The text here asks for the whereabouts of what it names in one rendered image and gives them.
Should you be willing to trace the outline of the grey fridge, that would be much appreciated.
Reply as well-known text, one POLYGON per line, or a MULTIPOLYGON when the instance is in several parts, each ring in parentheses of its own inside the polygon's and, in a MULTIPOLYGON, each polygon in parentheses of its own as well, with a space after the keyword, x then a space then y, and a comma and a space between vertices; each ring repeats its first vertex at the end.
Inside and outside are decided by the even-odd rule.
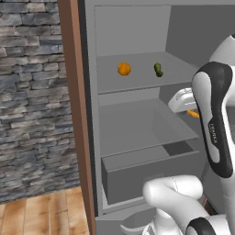
MULTIPOLYGON (((167 106, 173 95, 191 84, 99 94, 97 58, 166 51, 198 69, 218 44, 235 32, 235 0, 82 0, 81 37, 84 49, 85 93, 95 178, 95 235, 124 235, 121 228, 147 223, 152 214, 142 196, 108 204, 102 184, 99 107, 149 99, 167 106)), ((200 123, 186 113, 175 113, 198 137, 190 140, 204 148, 200 123)))

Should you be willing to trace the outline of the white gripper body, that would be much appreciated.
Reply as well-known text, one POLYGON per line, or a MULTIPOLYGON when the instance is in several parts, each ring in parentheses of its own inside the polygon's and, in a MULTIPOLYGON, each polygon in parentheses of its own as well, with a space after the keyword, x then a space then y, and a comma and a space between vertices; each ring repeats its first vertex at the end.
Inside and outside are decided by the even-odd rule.
POLYGON ((174 113, 196 109, 196 101, 191 87, 179 90, 169 101, 168 107, 174 113))

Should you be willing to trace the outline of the grey fridge shelf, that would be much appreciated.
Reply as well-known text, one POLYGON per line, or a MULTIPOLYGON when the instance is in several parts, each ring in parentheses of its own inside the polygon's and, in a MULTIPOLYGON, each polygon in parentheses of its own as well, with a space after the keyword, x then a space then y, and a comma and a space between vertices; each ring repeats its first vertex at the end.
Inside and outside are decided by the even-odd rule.
POLYGON ((111 156, 198 135, 160 99, 99 107, 101 156, 111 156))
POLYGON ((97 58, 96 66, 100 95, 169 84, 186 84, 192 81, 197 71, 195 65, 184 62, 166 51, 100 56, 97 58), (122 76, 118 73, 121 62, 130 65, 129 75, 122 76), (157 62, 162 66, 162 77, 158 77, 154 71, 154 64, 157 62))

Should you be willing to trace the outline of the brown wooden cabinet panel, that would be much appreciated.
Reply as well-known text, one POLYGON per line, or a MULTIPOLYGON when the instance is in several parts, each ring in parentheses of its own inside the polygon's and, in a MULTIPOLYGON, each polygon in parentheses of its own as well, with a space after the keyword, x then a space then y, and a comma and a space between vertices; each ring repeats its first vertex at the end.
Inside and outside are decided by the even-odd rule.
POLYGON ((78 1, 58 0, 58 7, 84 208, 90 235, 95 235, 94 195, 90 165, 78 1))

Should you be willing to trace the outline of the grey fridge drawer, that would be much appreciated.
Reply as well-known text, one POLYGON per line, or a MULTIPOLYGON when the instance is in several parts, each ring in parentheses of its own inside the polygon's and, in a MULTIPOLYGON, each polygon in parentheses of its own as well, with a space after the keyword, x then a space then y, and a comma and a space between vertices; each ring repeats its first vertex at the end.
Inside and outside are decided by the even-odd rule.
POLYGON ((194 141, 180 141, 102 159, 102 184, 108 204, 142 196, 143 185, 155 178, 181 174, 201 177, 205 148, 194 141))

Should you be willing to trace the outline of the orange fruit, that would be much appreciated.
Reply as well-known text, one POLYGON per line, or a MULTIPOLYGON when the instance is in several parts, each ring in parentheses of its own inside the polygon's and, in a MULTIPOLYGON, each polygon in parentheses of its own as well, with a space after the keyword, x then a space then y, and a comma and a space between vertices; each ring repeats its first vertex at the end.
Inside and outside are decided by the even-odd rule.
POLYGON ((128 63, 122 62, 118 67, 117 67, 117 72, 120 75, 126 76, 129 75, 131 71, 131 67, 128 63))

